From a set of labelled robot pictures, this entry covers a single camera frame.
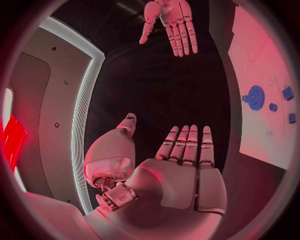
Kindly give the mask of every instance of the blue block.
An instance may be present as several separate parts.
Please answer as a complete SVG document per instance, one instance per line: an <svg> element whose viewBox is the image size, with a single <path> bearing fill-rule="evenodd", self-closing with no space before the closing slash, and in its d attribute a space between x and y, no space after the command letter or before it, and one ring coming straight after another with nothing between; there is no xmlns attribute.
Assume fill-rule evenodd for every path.
<svg viewBox="0 0 300 240"><path fill-rule="evenodd" d="M295 122L297 122L296 120L296 114L295 113L291 113L290 115L288 115L288 121L290 124L294 124Z"/></svg>
<svg viewBox="0 0 300 240"><path fill-rule="evenodd" d="M283 93L283 97L286 100L291 100L294 97L293 90L292 90L292 88L290 86L288 86L286 89L284 89L282 91L282 93Z"/></svg>

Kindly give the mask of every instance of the red object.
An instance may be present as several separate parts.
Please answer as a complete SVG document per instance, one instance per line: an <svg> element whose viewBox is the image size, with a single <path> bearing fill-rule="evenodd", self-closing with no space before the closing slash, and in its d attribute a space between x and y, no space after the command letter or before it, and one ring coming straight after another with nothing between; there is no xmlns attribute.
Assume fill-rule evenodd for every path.
<svg viewBox="0 0 300 240"><path fill-rule="evenodd" d="M12 172L15 172L17 159L27 134L28 132L16 120L16 117L12 115L3 133L6 159Z"/></svg>

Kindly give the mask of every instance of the blue gear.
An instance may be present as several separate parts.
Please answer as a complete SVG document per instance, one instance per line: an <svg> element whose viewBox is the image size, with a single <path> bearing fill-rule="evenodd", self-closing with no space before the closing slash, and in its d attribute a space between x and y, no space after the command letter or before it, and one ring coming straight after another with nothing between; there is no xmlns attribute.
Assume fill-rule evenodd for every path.
<svg viewBox="0 0 300 240"><path fill-rule="evenodd" d="M243 96L242 100L249 104L252 110L262 109L265 103L265 92L260 86L251 87L248 96Z"/></svg>

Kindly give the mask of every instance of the robotic hand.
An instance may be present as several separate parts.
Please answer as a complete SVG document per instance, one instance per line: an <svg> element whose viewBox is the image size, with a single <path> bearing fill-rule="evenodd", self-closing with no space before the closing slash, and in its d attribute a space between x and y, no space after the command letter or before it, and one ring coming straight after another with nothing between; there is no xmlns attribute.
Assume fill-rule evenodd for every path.
<svg viewBox="0 0 300 240"><path fill-rule="evenodd" d="M210 239L227 207L211 129L203 129L199 161L197 126L174 126L155 158L134 169L136 122L129 113L86 154L86 180L104 192L87 221L101 239Z"/></svg>
<svg viewBox="0 0 300 240"><path fill-rule="evenodd" d="M146 23L139 41L140 44L147 42L156 19L160 16L176 57L190 54L188 34L193 53L196 54L198 52L197 39L192 22L192 10L186 0L154 0L148 2L144 10L144 16Z"/></svg>

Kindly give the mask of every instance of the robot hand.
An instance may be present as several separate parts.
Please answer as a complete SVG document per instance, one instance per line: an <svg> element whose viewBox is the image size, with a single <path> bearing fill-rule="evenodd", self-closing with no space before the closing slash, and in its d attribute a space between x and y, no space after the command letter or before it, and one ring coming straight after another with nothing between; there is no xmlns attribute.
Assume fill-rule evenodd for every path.
<svg viewBox="0 0 300 240"><path fill-rule="evenodd" d="M147 42L154 23L160 16L176 57L190 54L188 35L193 53L196 54L198 52L197 39L192 22L192 10L186 0L154 0L148 2L144 10L144 16L146 23L143 27L140 44Z"/></svg>
<svg viewBox="0 0 300 240"><path fill-rule="evenodd" d="M88 182L94 187L107 186L102 196L96 196L100 206L91 217L97 219L97 226L102 226L102 238L210 239L227 208L225 184L219 170L214 168L211 129L208 126L203 129L199 161L197 126L184 126L181 132L174 126L155 158L145 160L134 172L120 161L118 168L110 167L115 172L106 178L103 173L108 171L103 169L107 168L108 155L97 155L102 152L99 149L113 146L110 149L114 149L110 152L113 158L133 159L128 154L132 150L128 148L128 140L132 140L131 129L135 129L136 118L134 115L129 121L131 116L132 113L117 129L100 137L85 158L85 166L93 165L85 174ZM120 177L120 173L127 173L126 177ZM118 181L117 186L107 184Z"/></svg>

